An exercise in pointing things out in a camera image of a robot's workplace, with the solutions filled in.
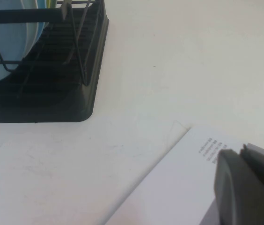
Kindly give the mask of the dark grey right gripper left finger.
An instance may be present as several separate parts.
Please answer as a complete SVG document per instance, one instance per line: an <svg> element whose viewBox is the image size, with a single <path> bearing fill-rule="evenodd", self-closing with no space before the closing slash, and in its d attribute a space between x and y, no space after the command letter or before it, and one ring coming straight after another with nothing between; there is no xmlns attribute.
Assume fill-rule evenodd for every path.
<svg viewBox="0 0 264 225"><path fill-rule="evenodd" d="M214 181L221 225L264 225L264 184L233 150L221 150Z"/></svg>

